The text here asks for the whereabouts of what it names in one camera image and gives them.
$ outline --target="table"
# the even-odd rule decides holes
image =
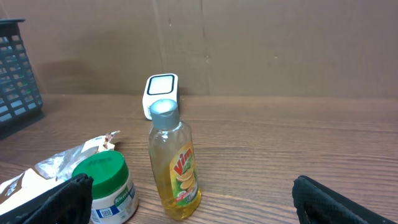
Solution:
[[[128,223],[174,223],[157,195],[141,96],[44,95],[45,118],[0,144],[0,181],[87,139],[121,130],[140,198]],[[398,222],[398,100],[182,96],[201,205],[184,223],[298,223],[293,181],[307,175]]]

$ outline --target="crumpled plastic packaging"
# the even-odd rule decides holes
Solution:
[[[72,177],[76,166],[93,154],[114,150],[114,131],[60,152],[0,185],[0,215],[32,200]]]

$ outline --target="bottle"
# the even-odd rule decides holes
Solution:
[[[201,199],[191,127],[180,120],[174,100],[157,100],[150,114],[154,127],[149,134],[149,156],[157,191],[166,214],[182,220]]]

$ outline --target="white device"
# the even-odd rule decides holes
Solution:
[[[178,89],[178,76],[173,73],[153,75],[148,78],[142,97],[142,107],[145,117],[152,120],[149,107],[160,99],[171,99],[177,102],[180,100]]]

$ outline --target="bottle cap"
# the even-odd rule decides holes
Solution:
[[[154,127],[159,130],[170,130],[177,127],[180,123],[178,105],[174,100],[157,100],[150,106],[149,110]]]
[[[72,177],[78,174],[87,174],[94,179],[93,199],[99,199],[121,188],[129,177],[129,169],[120,152],[105,151],[81,162],[73,171]]]

